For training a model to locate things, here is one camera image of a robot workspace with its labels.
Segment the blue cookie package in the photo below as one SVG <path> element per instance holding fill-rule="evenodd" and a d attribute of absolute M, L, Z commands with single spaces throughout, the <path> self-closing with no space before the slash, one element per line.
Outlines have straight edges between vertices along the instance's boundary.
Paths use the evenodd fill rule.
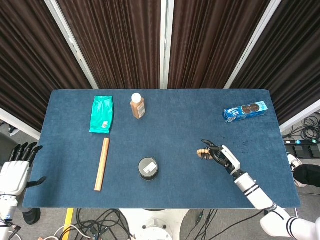
<path fill-rule="evenodd" d="M 259 101 L 248 105 L 227 108 L 223 112 L 223 117 L 226 123 L 231 123 L 264 115 L 267 110 L 265 102 Z"/>
<path fill-rule="evenodd" d="M 90 121 L 90 133 L 109 133 L 114 116 L 113 108 L 114 102 L 112 96 L 94 96 Z"/>

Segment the product label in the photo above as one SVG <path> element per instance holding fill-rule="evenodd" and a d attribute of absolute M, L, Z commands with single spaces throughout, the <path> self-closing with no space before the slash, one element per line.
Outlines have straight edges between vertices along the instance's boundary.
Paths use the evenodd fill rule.
<path fill-rule="evenodd" d="M 145 103 L 143 102 L 140 106 L 137 107 L 139 118 L 145 115 Z"/>
<path fill-rule="evenodd" d="M 151 173 L 155 168 L 157 167 L 157 165 L 154 162 L 151 162 L 148 166 L 146 166 L 143 171 L 148 174 Z"/>
<path fill-rule="evenodd" d="M 102 126 L 101 126 L 101 127 L 102 127 L 103 129 L 105 129 L 105 128 L 107 127 L 107 125 L 108 125 L 108 121 L 104 121 L 104 122 L 102 123 Z"/>

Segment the yellow tape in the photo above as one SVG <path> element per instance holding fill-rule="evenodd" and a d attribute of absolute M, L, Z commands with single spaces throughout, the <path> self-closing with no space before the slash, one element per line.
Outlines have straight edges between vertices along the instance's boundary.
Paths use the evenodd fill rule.
<path fill-rule="evenodd" d="M 69 225 L 72 222 L 72 217 L 74 214 L 74 209 L 73 208 L 68 208 L 66 211 L 66 215 L 65 215 L 65 221 L 64 221 L 64 225 Z M 68 228 L 70 228 L 69 226 L 65 226 L 63 231 L 67 230 Z M 69 238 L 69 231 L 63 236 L 62 240 L 68 240 Z"/>

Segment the white bottle cap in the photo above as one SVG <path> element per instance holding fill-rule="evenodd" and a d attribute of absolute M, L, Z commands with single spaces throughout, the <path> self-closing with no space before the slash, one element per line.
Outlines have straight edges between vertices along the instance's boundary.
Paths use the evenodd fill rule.
<path fill-rule="evenodd" d="M 138 104 L 141 102 L 141 95 L 139 93 L 134 93 L 131 96 L 131 100 L 132 102 L 134 102 L 135 104 Z"/>

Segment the oreo package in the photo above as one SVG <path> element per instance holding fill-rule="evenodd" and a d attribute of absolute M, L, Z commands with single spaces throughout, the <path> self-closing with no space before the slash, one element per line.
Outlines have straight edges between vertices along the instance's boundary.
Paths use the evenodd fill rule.
<path fill-rule="evenodd" d="M 231 123 L 242 119 L 250 119 L 264 115 L 267 110 L 268 108 L 265 102 L 259 101 L 248 105 L 225 109 L 223 117 L 226 123 Z"/>

